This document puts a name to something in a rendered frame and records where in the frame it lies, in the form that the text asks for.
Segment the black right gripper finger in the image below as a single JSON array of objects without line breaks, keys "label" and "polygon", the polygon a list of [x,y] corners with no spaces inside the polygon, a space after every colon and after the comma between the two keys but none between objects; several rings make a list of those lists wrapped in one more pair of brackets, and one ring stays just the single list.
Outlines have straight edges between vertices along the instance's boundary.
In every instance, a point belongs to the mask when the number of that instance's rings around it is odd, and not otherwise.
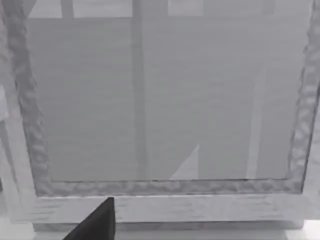
[{"label": "black right gripper finger", "polygon": [[115,240],[115,199],[108,197],[62,240]]}]

